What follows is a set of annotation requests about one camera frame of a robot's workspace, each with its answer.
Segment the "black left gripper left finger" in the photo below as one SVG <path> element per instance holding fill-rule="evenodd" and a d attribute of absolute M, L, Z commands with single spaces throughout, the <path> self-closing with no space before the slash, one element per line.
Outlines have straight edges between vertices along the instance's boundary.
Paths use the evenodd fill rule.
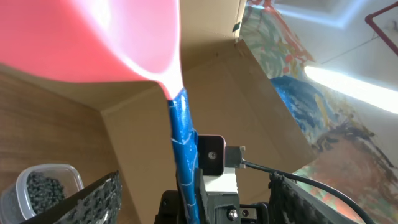
<path fill-rule="evenodd" d="M 121 200 L 121 179 L 115 171 L 22 224 L 116 224 Z"/>

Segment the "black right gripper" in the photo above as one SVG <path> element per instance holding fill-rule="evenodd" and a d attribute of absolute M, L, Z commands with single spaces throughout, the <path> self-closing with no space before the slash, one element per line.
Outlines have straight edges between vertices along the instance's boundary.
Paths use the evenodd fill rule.
<path fill-rule="evenodd" d="M 195 171 L 195 197 L 199 211 L 199 222 L 205 224 L 269 224 L 265 203 L 240 204 L 237 194 L 207 192 L 203 171 Z M 155 224 L 186 223 L 186 211 L 180 190 L 167 190 L 162 194 Z"/>

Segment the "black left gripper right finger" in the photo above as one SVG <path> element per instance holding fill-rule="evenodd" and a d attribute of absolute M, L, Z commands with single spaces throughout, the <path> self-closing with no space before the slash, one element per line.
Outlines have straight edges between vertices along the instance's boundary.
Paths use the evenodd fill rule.
<path fill-rule="evenodd" d="M 348 218 L 283 175 L 269 176 L 269 221 L 275 224 L 347 224 Z"/>

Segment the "pink scoop blue handle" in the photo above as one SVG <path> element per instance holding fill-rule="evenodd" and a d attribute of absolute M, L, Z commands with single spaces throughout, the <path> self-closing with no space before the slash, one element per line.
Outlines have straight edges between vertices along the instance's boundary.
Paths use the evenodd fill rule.
<path fill-rule="evenodd" d="M 185 218 L 201 222 L 178 0 L 1 0 L 1 63 L 60 82 L 158 83 L 168 102 Z"/>

